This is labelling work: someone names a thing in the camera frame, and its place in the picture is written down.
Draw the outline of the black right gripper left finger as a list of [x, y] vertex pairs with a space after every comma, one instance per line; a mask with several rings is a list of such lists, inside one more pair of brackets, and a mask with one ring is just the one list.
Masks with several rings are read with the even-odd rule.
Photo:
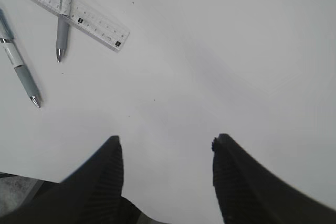
[[121, 196], [123, 182], [122, 147], [112, 136], [63, 182], [1, 223], [137, 223], [141, 212]]

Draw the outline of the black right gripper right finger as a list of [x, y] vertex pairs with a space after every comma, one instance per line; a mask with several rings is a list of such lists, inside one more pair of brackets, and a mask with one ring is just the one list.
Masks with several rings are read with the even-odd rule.
[[213, 186], [224, 223], [335, 223], [335, 210], [291, 187], [228, 134], [212, 142]]

